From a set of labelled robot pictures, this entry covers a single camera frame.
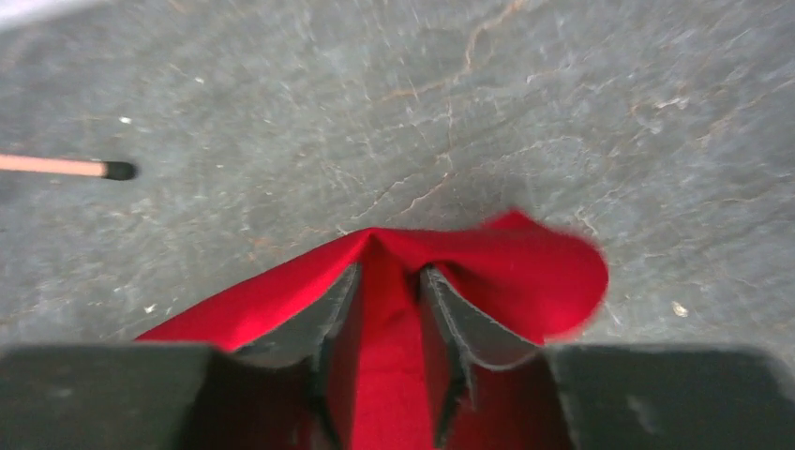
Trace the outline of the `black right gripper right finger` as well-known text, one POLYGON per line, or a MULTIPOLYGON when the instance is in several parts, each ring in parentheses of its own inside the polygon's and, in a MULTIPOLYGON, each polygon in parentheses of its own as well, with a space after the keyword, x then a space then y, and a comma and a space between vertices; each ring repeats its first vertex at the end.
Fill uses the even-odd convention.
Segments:
POLYGON ((790 449, 794 379, 747 346, 542 346, 420 278, 436 449, 790 449))

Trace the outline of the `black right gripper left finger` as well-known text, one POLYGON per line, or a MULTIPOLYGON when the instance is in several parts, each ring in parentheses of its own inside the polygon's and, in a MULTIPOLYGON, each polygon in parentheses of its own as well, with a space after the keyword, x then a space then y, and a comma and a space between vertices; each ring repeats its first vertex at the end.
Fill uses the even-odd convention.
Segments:
POLYGON ((198 343, 1 351, 5 449, 348 449, 361 270, 236 351, 198 343))

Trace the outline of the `red cloth napkin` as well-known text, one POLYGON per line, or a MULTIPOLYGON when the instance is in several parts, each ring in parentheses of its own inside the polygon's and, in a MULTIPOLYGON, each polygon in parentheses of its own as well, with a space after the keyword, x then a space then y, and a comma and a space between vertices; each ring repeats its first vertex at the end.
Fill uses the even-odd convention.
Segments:
POLYGON ((465 299, 535 344, 588 321, 609 284, 591 241, 509 211, 462 231, 352 232, 201 301, 142 339, 239 349, 308 308, 351 263, 363 266, 357 449, 431 446, 414 294, 422 268, 439 268, 465 299))

